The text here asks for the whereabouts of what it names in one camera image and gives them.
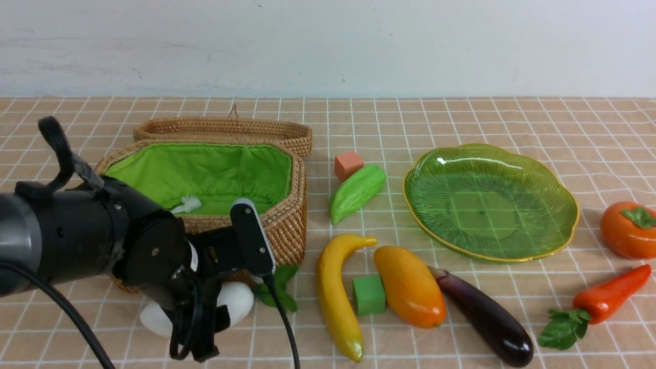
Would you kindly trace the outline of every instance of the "plate gold rim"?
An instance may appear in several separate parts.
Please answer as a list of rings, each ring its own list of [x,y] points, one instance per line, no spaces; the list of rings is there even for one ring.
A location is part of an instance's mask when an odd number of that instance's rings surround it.
[[[447,240],[444,240],[443,238],[439,237],[437,234],[433,233],[433,231],[428,229],[428,227],[426,227],[424,225],[424,223],[419,220],[419,218],[417,217],[417,215],[413,211],[413,207],[410,204],[410,201],[408,200],[408,197],[406,195],[405,183],[407,181],[408,175],[410,175],[410,173],[412,173],[414,170],[416,170],[417,165],[422,161],[422,159],[424,159],[424,157],[429,155],[431,152],[434,152],[434,151],[440,150],[440,149],[444,149],[444,148],[453,149],[453,148],[464,148],[464,147],[473,147],[473,146],[486,146],[486,147],[488,147],[492,150],[498,150],[498,151],[502,152],[504,155],[519,156],[519,157],[521,157],[525,160],[529,160],[531,162],[537,163],[538,165],[542,166],[546,170],[546,173],[551,174],[551,177],[555,180],[556,184],[558,184],[558,186],[560,186],[561,188],[563,188],[565,190],[565,192],[569,195],[569,197],[571,197],[571,199],[572,199],[572,201],[573,201],[573,203],[576,207],[576,219],[572,223],[569,238],[561,246],[559,246],[558,248],[556,248],[556,249],[554,249],[550,252],[542,253],[542,254],[539,254],[539,255],[534,255],[534,256],[531,256],[531,257],[522,257],[522,258],[515,258],[515,259],[506,259],[506,258],[502,258],[502,257],[491,257],[491,256],[481,255],[481,254],[478,254],[478,253],[475,253],[475,252],[468,251],[466,249],[463,249],[460,246],[456,246],[456,245],[452,244],[451,242],[448,242]],[[512,153],[512,152],[510,152],[506,149],[503,149],[501,147],[494,146],[494,145],[491,145],[491,144],[484,144],[484,143],[461,144],[461,145],[458,145],[458,146],[434,148],[434,149],[431,149],[431,150],[425,152],[422,156],[419,157],[419,159],[417,159],[414,162],[412,168],[403,176],[403,182],[401,183],[401,193],[403,194],[403,200],[405,201],[405,205],[407,206],[408,210],[410,211],[410,214],[412,215],[414,220],[417,222],[419,227],[421,227],[421,229],[423,229],[426,233],[431,235],[431,237],[433,237],[435,240],[439,241],[440,243],[442,243],[447,248],[450,248],[452,250],[461,252],[461,253],[463,253],[467,256],[475,257],[475,258],[486,260],[486,261],[493,261],[493,262],[497,262],[497,263],[522,263],[522,262],[525,262],[525,261],[532,261],[532,260],[542,259],[543,257],[551,256],[551,255],[554,255],[554,254],[558,253],[559,251],[562,251],[574,239],[574,234],[575,234],[576,228],[579,225],[579,221],[581,220],[581,207],[579,206],[579,202],[576,200],[576,197],[574,197],[574,195],[567,189],[567,187],[564,186],[564,184],[560,180],[560,178],[558,178],[558,176],[551,169],[549,169],[545,164],[543,164],[542,162],[540,162],[536,159],[530,158],[528,156],[520,155],[520,154],[514,154],[514,153]]]

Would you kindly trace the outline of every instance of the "green leaf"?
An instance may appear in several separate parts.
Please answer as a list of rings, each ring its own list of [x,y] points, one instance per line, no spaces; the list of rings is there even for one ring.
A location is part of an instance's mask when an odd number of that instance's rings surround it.
[[[291,311],[292,313],[295,313],[298,310],[298,305],[296,304],[294,297],[291,297],[291,295],[289,295],[287,292],[281,292],[278,297],[280,298],[280,302],[283,304],[285,309]]]
[[[551,321],[538,337],[542,347],[567,350],[572,348],[578,338],[583,338],[588,328],[590,315],[582,309],[570,311],[549,310]]]
[[[549,310],[549,317],[550,318],[567,318],[567,317],[569,317],[569,312],[562,311],[562,310],[551,309],[551,310]]]
[[[276,288],[282,287],[281,290],[285,290],[287,283],[294,277],[297,271],[298,265],[280,265],[276,267],[276,272],[274,273]]]
[[[571,320],[574,320],[576,323],[583,323],[583,320],[581,320],[581,317],[576,311],[570,311],[569,312],[569,318]]]
[[[257,296],[260,301],[262,301],[263,304],[271,307],[276,307],[276,301],[274,300],[274,297],[270,293],[261,293],[260,295]]]
[[[253,294],[259,295],[262,293],[270,293],[269,287],[262,283],[256,284],[255,287],[253,287]]]
[[[592,320],[592,315],[590,315],[590,313],[588,313],[584,309],[576,309],[576,310],[577,310],[577,314],[581,317],[581,319],[583,319],[587,322]]]
[[[649,229],[656,226],[656,218],[652,217],[649,210],[645,207],[638,206],[633,210],[624,209],[621,213],[642,229]]]
[[[574,334],[578,338],[583,338],[585,336],[585,332],[588,330],[588,324],[583,323],[583,324],[577,324],[576,327],[574,327]]]

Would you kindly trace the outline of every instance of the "foam block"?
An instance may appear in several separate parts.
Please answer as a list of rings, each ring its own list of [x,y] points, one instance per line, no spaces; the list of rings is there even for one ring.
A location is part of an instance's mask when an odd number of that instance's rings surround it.
[[[335,175],[342,182],[364,166],[365,162],[355,151],[335,156]]]
[[[378,274],[353,278],[353,302],[358,315],[385,311],[385,290]]]

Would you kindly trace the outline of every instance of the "wicker basket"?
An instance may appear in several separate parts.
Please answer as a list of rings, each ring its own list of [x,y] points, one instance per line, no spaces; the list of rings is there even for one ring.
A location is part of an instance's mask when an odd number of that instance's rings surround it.
[[[133,131],[134,141],[231,137],[241,142],[276,141],[305,158],[312,153],[312,129],[307,125],[268,119],[240,118],[237,104],[225,118],[177,117],[151,119]]]
[[[267,144],[281,150],[291,158],[291,189],[284,200],[274,207],[260,214],[260,221],[271,243],[272,251],[278,265],[299,265],[305,256],[306,229],[307,229],[307,195],[306,172],[303,160],[290,148],[282,145],[280,141],[250,137],[224,137],[220,135],[206,135],[203,137],[182,137],[167,139],[141,139],[127,147],[101,159],[95,168],[96,173],[105,174],[107,170],[122,159],[155,143],[219,143],[219,144]],[[229,216],[213,215],[183,215],[187,232],[199,233],[224,227],[231,224]],[[115,285],[128,293],[137,293],[138,290],[128,288],[118,278],[111,276]],[[243,272],[235,275],[231,280],[253,285],[249,273]]]

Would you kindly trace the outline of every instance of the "green cube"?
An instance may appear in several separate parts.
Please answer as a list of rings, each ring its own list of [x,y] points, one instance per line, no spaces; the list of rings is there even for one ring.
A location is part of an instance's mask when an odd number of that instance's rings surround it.
[[[381,314],[385,311],[385,290],[377,274],[353,278],[353,302],[358,315]]]

